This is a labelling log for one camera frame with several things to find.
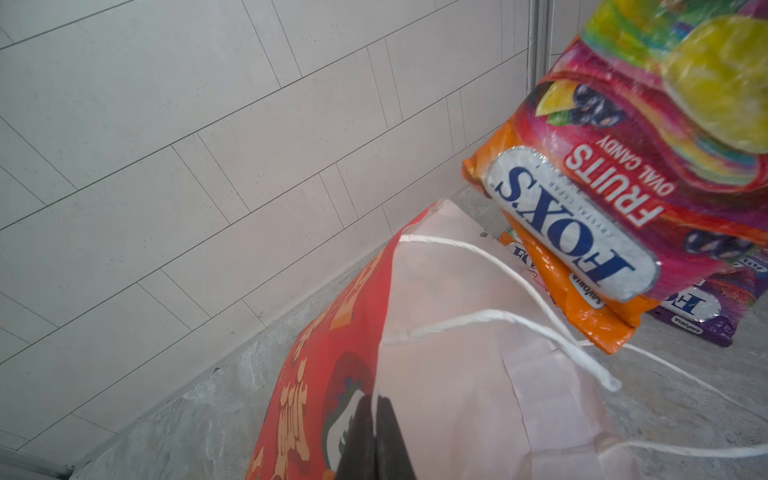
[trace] white string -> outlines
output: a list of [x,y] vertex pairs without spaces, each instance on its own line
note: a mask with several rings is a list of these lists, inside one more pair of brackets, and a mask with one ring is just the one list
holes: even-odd
[[[531,297],[533,297],[534,301],[544,310],[544,312],[547,314],[547,317],[550,319],[550,321],[552,321],[552,324],[555,327],[557,327],[563,333],[563,335],[558,334],[553,329],[550,329],[546,326],[542,326],[536,322],[532,322],[531,320],[526,319],[523,316],[515,315],[514,313],[505,312],[503,310],[482,310],[480,312],[475,312],[470,315],[459,316],[451,320],[446,320],[445,322],[436,323],[431,326],[424,326],[418,329],[409,330],[407,332],[396,333],[394,335],[387,336],[382,339],[382,344],[391,345],[394,343],[403,343],[409,340],[414,340],[414,339],[421,338],[423,336],[431,335],[433,333],[445,332],[446,330],[449,330],[449,329],[470,325],[472,323],[483,323],[483,322],[490,322],[495,320],[504,320],[510,323],[519,323],[521,325],[527,326],[529,329],[556,342],[558,345],[562,347],[563,353],[565,353],[565,355],[568,356],[568,358],[570,358],[571,360],[574,361],[574,363],[581,366],[583,369],[587,370],[590,374],[592,374],[600,382],[600,384],[603,385],[606,389],[611,390],[612,392],[619,390],[619,388],[621,387],[621,382],[615,379],[610,374],[610,372],[608,372],[602,365],[597,363],[594,359],[592,359],[592,357],[587,355],[584,352],[584,350],[581,349],[582,346],[592,346],[592,343],[589,342],[588,340],[582,340],[580,342],[577,341],[573,337],[573,335],[571,335],[571,332],[568,330],[565,324],[563,324],[563,322],[561,322],[560,319],[557,317],[557,315],[554,313],[554,310],[550,308],[550,306],[546,303],[546,301],[536,291],[536,289],[534,289],[533,286],[531,286],[531,284],[528,283],[522,277],[522,275],[515,272],[513,269],[509,268],[505,263],[501,262],[498,258],[494,257],[493,255],[486,252],[485,250],[482,250],[476,247],[475,245],[472,245],[471,243],[466,243],[459,240],[451,240],[448,238],[430,237],[427,235],[401,235],[400,241],[401,242],[419,242],[419,243],[441,243],[443,245],[459,247],[459,248],[463,248],[465,250],[469,250],[471,252],[477,253],[481,257],[489,260],[491,263],[498,266],[500,269],[502,269],[504,273],[509,275],[513,280],[515,280],[515,282],[523,286],[523,288],[525,288],[525,290],[531,295]],[[656,362],[661,363],[667,368],[672,369],[673,371],[680,373],[686,378],[693,380],[694,382],[698,383],[704,388],[712,390],[713,392],[717,393],[728,402],[731,402],[734,405],[737,405],[742,409],[747,410],[748,412],[752,413],[753,415],[756,415],[762,420],[766,420],[761,414],[757,412],[753,412],[751,409],[748,409],[746,406],[730,398],[729,396],[722,393],[720,390],[716,389],[709,383],[706,383],[703,380],[700,380],[697,377],[686,372],[685,370],[681,369],[680,367],[677,367],[669,363],[668,361],[658,356],[655,356],[653,353],[647,352],[641,348],[638,348],[630,344],[625,344],[624,347],[630,350],[634,350],[635,352],[638,352],[641,355],[644,355]],[[664,443],[647,442],[645,440],[625,440],[623,442],[614,443],[613,445],[609,445],[606,448],[600,449],[599,455],[604,455],[613,449],[617,449],[625,446],[656,450],[658,452],[671,453],[671,454],[682,455],[686,457],[745,458],[745,457],[753,457],[753,456],[768,454],[768,444],[758,444],[758,445],[752,445],[748,447],[732,447],[728,449],[698,449],[694,447],[683,447],[679,445],[666,445]]]
[[498,268],[502,269],[502,272],[509,275],[515,282],[519,283],[520,286],[522,286],[526,292],[530,296],[533,297],[533,300],[541,307],[542,310],[544,310],[544,313],[547,315],[547,318],[552,322],[554,327],[562,333],[562,335],[571,341],[571,343],[577,345],[578,342],[574,338],[571,331],[568,329],[568,327],[565,326],[565,324],[560,320],[557,313],[554,312],[554,310],[549,306],[546,300],[544,300],[541,297],[541,294],[536,291],[536,289],[528,283],[528,281],[523,278],[523,276],[520,273],[515,272],[513,269],[509,268],[506,263],[502,262],[498,258],[494,257],[490,253],[486,252],[482,248],[478,248],[475,245],[472,245],[471,243],[462,242],[459,240],[451,240],[449,238],[443,238],[443,237],[430,237],[428,235],[401,235],[400,236],[401,242],[419,242],[419,243],[441,243],[443,245],[450,245],[452,247],[459,247],[463,248],[464,250],[469,250],[470,252],[477,253],[480,257],[485,258],[489,262],[496,265]]
[[405,332],[393,333],[392,335],[382,338],[382,345],[396,345],[398,343],[420,339],[424,336],[432,335],[433,333],[446,332],[450,329],[472,325],[473,323],[495,322],[499,320],[526,326],[539,335],[552,340],[562,348],[563,353],[569,359],[573,360],[576,365],[589,372],[603,387],[612,392],[618,392],[621,388],[621,382],[615,379],[605,367],[589,356],[584,350],[569,342],[560,333],[555,332],[548,326],[533,322],[524,316],[505,312],[504,310],[481,310],[479,312],[470,313],[469,315],[457,316],[450,320],[433,323],[432,325],[422,326]]

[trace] plastic packaging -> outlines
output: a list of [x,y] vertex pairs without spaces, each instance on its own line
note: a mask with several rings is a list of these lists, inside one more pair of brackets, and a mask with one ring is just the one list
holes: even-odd
[[631,334],[568,300],[570,272],[636,327],[768,243],[766,17],[768,0],[607,0],[464,163],[607,351]]

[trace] rectangular wall tile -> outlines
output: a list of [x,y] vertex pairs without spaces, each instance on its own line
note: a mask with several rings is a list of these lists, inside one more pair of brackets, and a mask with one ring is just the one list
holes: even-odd
[[0,231],[0,291],[61,326],[226,225],[167,147]]
[[0,51],[0,84],[0,116],[78,188],[279,87],[240,0],[126,3]]
[[44,203],[0,167],[0,228],[43,207]]
[[448,120],[451,122],[453,153],[457,154],[467,146],[467,139],[464,133],[464,114],[462,113],[462,95],[457,90],[448,96],[447,101]]
[[404,118],[502,60],[500,0],[459,0],[387,36]]
[[301,78],[272,0],[243,0],[281,87]]
[[243,199],[237,194],[198,134],[179,140],[173,147],[229,223],[234,223],[249,213]]
[[112,437],[114,433],[109,430],[67,415],[19,451],[61,465],[73,465]]
[[528,48],[528,27],[531,0],[515,0],[515,53]]
[[262,330],[248,306],[237,302],[75,413],[119,432]]
[[203,129],[250,210],[386,130],[366,50]]
[[209,315],[342,229],[316,175],[163,268]]
[[435,9],[433,0],[275,0],[274,3],[304,74]]
[[397,231],[437,200],[448,198],[467,186],[462,177],[462,162],[471,157],[491,135],[486,135],[403,191],[384,202],[384,212],[392,231]]
[[45,321],[2,293],[0,293],[0,328],[29,343],[37,342],[56,330],[53,323]]
[[128,287],[0,364],[0,429],[34,437],[187,333]]
[[578,30],[579,2],[554,0],[552,5],[551,39],[549,53],[563,53]]
[[528,59],[521,53],[462,87],[467,142],[507,121],[525,99]]
[[244,300],[269,326],[391,236],[384,211],[377,208],[278,273]]
[[382,102],[386,127],[392,128],[402,121],[400,101],[397,98],[395,79],[392,76],[392,66],[389,63],[389,53],[386,42],[382,38],[368,45],[368,55],[371,58],[373,76],[376,78],[376,87],[379,89],[379,100]]
[[74,187],[2,119],[0,166],[46,204],[74,192]]
[[23,439],[18,435],[12,433],[3,432],[0,430],[0,447],[6,447],[7,449],[16,450],[17,448],[29,442],[28,439]]
[[439,101],[338,163],[358,215],[453,155],[448,105]]
[[331,165],[320,172],[320,178],[323,180],[326,190],[328,190],[328,195],[331,197],[333,206],[339,214],[342,226],[347,228],[352,222],[357,220],[357,212],[355,212],[355,207],[352,205],[352,200],[346,191],[339,167],[336,164]]
[[139,286],[162,303],[190,329],[196,329],[210,319],[208,314],[184,293],[162,269],[141,279]]
[[0,362],[4,362],[28,346],[29,343],[26,343],[24,340],[11,335],[5,330],[0,330]]
[[14,41],[21,41],[122,2],[125,0],[0,0],[0,26]]

